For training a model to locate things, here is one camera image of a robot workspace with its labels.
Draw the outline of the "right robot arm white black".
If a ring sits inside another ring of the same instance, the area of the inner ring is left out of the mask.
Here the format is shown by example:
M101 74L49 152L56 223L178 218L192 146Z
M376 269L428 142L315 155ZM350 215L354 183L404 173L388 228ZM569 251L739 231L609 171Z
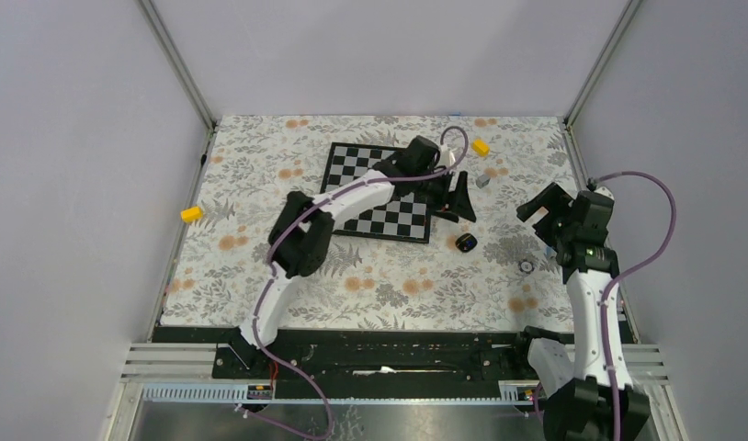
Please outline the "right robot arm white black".
M634 440L651 417L649 397L629 374L619 332L618 256L606 247L613 208L605 188L572 197L550 183L516 210L521 221L546 211L533 229L555 252L572 307L572 353L559 337L527 328L528 344L511 355L516 374L538 376L548 440Z

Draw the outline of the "black earbud charging case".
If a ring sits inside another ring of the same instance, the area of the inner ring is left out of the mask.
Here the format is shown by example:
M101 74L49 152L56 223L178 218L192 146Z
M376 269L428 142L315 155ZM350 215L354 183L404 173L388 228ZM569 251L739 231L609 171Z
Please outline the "black earbud charging case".
M455 241L456 248L462 253L469 253L478 246L478 239L471 233L461 234Z

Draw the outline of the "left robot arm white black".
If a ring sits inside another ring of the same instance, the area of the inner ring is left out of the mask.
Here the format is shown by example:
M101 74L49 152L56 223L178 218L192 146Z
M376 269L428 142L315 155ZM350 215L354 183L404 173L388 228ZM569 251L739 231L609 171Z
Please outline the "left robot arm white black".
M238 336L229 343L234 365L249 378L266 372L270 357L266 349L276 340L281 317L298 285L323 265L333 233L361 213L416 194L425 198L430 216L475 221L468 174L458 169L469 149L468 140L460 153L453 153L444 141L417 136L336 189L316 196L288 193L268 236L266 283L239 325Z

